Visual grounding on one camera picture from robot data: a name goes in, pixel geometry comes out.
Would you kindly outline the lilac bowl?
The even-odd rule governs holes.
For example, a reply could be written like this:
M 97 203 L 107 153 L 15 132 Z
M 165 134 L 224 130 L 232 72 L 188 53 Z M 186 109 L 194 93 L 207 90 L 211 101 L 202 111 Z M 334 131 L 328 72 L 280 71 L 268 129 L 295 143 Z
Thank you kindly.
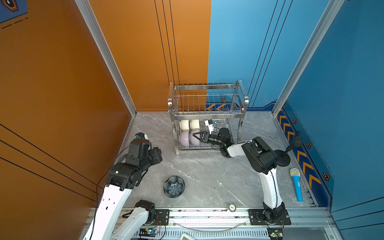
M 181 144 L 182 147 L 184 148 L 189 148 L 190 147 L 190 132 L 189 130 L 182 131 L 179 134 L 179 143 Z
M 200 146 L 200 129 L 192 130 L 189 134 L 190 147 Z

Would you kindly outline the cream white bowl top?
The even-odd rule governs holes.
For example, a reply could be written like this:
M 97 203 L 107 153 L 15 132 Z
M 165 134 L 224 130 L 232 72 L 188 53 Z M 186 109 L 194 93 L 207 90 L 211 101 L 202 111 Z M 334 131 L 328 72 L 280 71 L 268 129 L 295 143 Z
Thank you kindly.
M 180 120 L 179 121 L 181 131 L 189 131 L 190 130 L 190 121 L 189 120 Z

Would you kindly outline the cream white bowl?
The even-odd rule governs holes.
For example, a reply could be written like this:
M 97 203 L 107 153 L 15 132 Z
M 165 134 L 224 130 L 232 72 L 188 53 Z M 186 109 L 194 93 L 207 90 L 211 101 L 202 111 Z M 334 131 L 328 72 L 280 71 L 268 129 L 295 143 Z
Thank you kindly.
M 200 129 L 200 121 L 199 120 L 191 120 L 190 121 L 191 130 L 199 130 Z
M 189 131 L 190 130 L 190 121 L 189 120 L 180 120 L 179 121 L 181 131 Z

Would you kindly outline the stainless steel dish rack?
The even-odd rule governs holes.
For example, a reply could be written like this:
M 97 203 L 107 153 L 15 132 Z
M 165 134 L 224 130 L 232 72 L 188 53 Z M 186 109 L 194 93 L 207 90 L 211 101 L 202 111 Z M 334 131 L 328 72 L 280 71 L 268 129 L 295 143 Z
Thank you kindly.
M 232 139 L 238 143 L 242 139 L 243 121 L 249 107 L 249 97 L 242 81 L 233 83 L 186 84 L 170 83 L 168 108 L 173 128 L 176 155 L 181 151 L 216 150 L 210 144 L 184 148 L 179 143 L 180 120 L 199 120 L 200 130 L 209 131 L 205 120 L 215 122 L 215 133 L 219 128 L 230 128 L 230 120 L 238 119 L 237 132 L 230 130 Z

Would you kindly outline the dark blue patterned bowl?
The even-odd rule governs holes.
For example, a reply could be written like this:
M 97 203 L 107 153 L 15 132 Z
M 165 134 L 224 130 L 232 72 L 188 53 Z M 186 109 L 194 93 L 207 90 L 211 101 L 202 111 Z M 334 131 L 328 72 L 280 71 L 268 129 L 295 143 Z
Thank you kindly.
M 185 188 L 184 180 L 178 176 L 172 176 L 164 183 L 164 193 L 168 198 L 180 197 Z

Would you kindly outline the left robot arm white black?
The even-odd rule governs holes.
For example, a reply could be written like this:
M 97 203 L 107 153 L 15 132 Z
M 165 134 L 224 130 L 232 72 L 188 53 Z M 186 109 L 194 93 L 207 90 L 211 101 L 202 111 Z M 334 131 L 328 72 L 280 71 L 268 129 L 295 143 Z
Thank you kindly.
M 111 168 L 94 219 L 84 240 L 130 240 L 145 224 L 155 218 L 155 204 L 146 200 L 136 203 L 129 217 L 115 230 L 115 225 L 131 195 L 149 168 L 162 161 L 162 152 L 147 139 L 134 139 L 129 152 Z

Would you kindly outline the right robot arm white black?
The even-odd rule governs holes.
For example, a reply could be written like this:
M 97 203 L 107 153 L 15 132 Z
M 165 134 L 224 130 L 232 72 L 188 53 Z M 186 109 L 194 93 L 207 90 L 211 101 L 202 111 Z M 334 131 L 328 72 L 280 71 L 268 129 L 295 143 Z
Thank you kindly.
M 247 157 L 251 167 L 258 173 L 263 190 L 263 217 L 267 225 L 283 225 L 288 215 L 281 198 L 278 181 L 277 166 L 282 163 L 277 153 L 260 137 L 250 141 L 235 144 L 227 128 L 219 129 L 217 134 L 198 132 L 194 138 L 202 143 L 219 146 L 221 154 L 226 158 Z

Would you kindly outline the small round silver knob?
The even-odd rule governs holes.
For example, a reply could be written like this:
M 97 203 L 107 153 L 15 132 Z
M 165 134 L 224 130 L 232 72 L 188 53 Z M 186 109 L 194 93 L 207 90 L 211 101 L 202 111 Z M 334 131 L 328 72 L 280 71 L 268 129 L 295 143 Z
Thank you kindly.
M 235 212 L 236 209 L 237 209 L 237 207 L 236 207 L 234 204 L 230 204 L 230 205 L 228 206 L 228 210 L 229 210 L 230 212 Z

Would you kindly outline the green circuit board left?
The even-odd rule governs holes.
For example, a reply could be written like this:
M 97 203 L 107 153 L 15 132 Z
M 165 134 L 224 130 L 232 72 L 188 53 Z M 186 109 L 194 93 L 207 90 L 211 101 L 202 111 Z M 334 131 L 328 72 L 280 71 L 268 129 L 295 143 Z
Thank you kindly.
M 159 233 L 159 230 L 157 228 L 141 228 L 139 230 L 138 238 L 139 239 L 148 239 L 148 238 L 155 238 Z

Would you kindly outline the green circuit board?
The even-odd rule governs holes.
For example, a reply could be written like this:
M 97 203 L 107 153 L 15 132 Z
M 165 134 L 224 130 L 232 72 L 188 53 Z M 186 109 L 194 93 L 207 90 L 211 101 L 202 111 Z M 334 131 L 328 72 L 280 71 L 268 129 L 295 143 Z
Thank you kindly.
M 283 229 L 267 229 L 270 240 L 283 240 Z
M 159 233 L 159 230 L 157 228 L 141 228 L 139 230 L 138 238 L 139 239 L 148 239 L 148 238 L 155 238 Z

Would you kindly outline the black microphone stand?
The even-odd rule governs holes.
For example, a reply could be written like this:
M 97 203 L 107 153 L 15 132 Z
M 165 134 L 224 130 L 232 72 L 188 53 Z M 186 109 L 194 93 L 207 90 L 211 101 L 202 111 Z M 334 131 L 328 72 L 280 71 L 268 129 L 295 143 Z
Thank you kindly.
M 303 140 L 301 137 L 301 132 L 297 131 L 294 134 L 293 142 L 286 148 L 285 151 L 274 150 L 277 155 L 277 165 L 280 167 L 287 167 L 291 163 L 291 158 L 288 153 L 293 149 L 297 149 L 303 145 Z

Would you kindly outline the blue toy microphone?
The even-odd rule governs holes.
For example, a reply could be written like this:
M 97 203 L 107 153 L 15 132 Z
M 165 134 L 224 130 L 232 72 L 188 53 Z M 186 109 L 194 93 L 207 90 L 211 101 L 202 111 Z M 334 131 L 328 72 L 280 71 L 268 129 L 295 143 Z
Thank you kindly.
M 301 191 L 301 178 L 300 178 L 301 174 L 300 174 L 300 171 L 296 168 L 292 168 L 292 169 L 290 169 L 290 176 L 293 179 L 297 200 L 298 200 L 298 202 L 302 202 L 303 197 L 302 197 L 302 191 Z

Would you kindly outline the green circuit board right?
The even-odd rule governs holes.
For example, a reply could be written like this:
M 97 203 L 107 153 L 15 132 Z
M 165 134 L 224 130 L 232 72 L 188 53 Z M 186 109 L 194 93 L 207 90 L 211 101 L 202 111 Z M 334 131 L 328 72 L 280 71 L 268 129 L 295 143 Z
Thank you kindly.
M 283 240 L 283 229 L 267 229 L 270 240 Z

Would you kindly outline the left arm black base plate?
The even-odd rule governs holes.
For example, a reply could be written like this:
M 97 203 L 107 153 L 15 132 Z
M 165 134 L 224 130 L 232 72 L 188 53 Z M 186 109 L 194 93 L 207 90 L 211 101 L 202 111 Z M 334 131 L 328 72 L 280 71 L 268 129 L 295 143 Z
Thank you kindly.
M 154 209 L 149 211 L 147 225 L 155 226 L 161 223 L 163 226 L 169 224 L 170 210 L 169 209 Z

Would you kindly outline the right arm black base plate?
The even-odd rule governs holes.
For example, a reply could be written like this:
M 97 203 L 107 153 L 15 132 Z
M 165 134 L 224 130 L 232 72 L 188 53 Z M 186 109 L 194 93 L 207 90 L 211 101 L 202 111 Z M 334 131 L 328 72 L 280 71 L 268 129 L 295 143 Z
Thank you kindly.
M 288 211 L 283 209 L 282 211 L 270 211 L 262 209 L 249 209 L 248 210 L 250 223 L 252 226 L 258 225 L 291 225 L 291 218 Z

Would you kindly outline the aluminium front rail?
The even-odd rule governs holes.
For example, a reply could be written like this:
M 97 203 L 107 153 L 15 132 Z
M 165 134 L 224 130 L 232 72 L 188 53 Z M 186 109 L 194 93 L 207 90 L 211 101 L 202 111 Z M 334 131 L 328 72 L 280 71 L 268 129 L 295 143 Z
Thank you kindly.
M 161 223 L 155 226 L 145 224 L 141 228 L 157 228 L 159 230 L 158 235 L 155 238 L 150 238 L 151 240 L 175 239 L 179 235 L 184 236 L 186 234 L 191 235 L 195 239 L 249 239 L 250 237 L 257 237 L 270 240 L 267 229 L 283 229 L 284 239 L 286 238 L 286 233 L 290 233 L 291 229 L 294 228 L 323 229 L 328 239 L 343 239 L 334 219 L 326 208 L 286 208 L 292 222 L 289 226 L 252 226 L 248 214 L 249 209 L 262 208 L 240 207 L 235 212 L 230 212 L 228 207 L 170 208 L 170 219 L 167 226 L 163 226 Z M 115 225 L 115 230 L 129 217 L 131 212 L 123 207 Z

